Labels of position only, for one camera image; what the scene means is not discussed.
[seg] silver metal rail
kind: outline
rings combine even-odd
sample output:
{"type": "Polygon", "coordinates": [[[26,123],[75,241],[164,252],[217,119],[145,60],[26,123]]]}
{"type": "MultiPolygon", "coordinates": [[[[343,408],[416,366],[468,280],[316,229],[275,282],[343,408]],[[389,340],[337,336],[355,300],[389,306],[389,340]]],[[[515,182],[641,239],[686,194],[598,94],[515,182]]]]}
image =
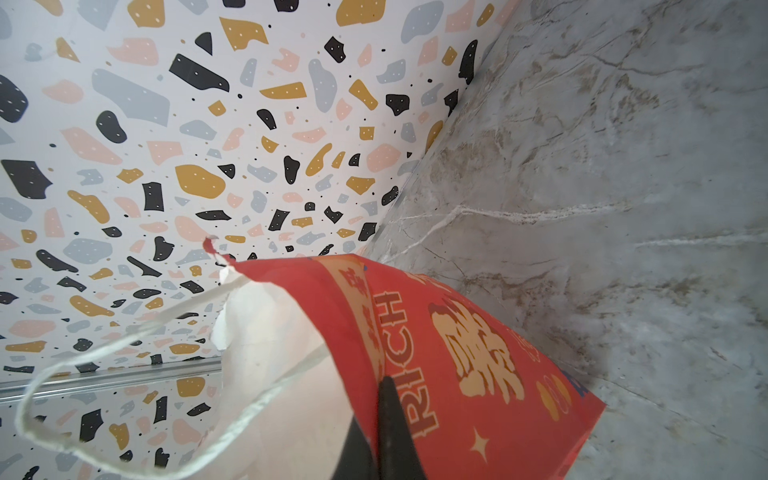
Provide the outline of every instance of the silver metal rail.
{"type": "MultiPolygon", "coordinates": [[[[35,393],[36,399],[67,396],[73,393],[123,389],[150,382],[199,376],[221,371],[221,358],[169,362],[160,365],[133,366],[125,369],[104,370],[54,377],[35,393]]],[[[17,402],[24,395],[29,380],[0,383],[0,404],[17,402]]]]}

